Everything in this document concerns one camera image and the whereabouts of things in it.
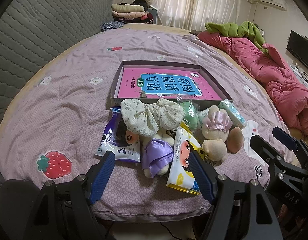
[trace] beige folded blanket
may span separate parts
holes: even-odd
[[[116,12],[142,12],[144,7],[140,5],[130,5],[130,4],[112,4],[112,10]]]
[[[116,11],[112,11],[113,16],[120,17],[120,18],[138,18],[143,17],[146,13],[145,11],[142,12],[131,12],[131,13],[118,13]]]

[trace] purple satin fabric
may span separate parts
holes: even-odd
[[[225,133],[229,131],[233,125],[229,116],[221,111],[213,113],[211,119],[206,116],[202,122],[203,125],[205,125],[211,131],[222,130]]]
[[[173,160],[173,148],[165,141],[153,138],[142,155],[143,170],[150,168],[152,178]]]

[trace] headboard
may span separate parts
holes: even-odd
[[[109,21],[110,0],[13,0],[0,19],[0,123],[38,70]]]

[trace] white sheer curtain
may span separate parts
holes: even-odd
[[[241,0],[147,0],[164,26],[205,30],[204,23],[236,22]]]

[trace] television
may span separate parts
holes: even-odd
[[[308,68],[308,40],[291,31],[286,49]]]

